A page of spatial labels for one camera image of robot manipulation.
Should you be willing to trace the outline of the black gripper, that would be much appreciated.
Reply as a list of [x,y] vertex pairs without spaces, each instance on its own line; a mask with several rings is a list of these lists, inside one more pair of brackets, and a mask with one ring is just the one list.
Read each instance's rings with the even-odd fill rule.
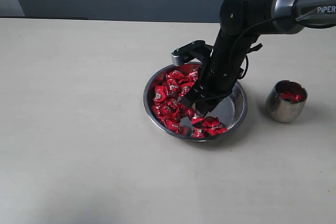
[[242,63],[202,63],[197,71],[198,79],[183,95],[181,103],[188,108],[195,106],[196,113],[205,117],[232,93],[237,80],[243,76]]

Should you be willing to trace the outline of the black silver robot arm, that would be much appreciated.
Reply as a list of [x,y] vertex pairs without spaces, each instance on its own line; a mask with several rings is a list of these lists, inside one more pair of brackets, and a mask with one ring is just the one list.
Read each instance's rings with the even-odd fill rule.
[[224,0],[213,45],[196,40],[172,52],[173,64],[201,62],[198,80],[182,97],[204,116],[229,96],[248,69],[248,54],[261,48],[261,35],[297,34],[304,28],[335,26],[335,0]]

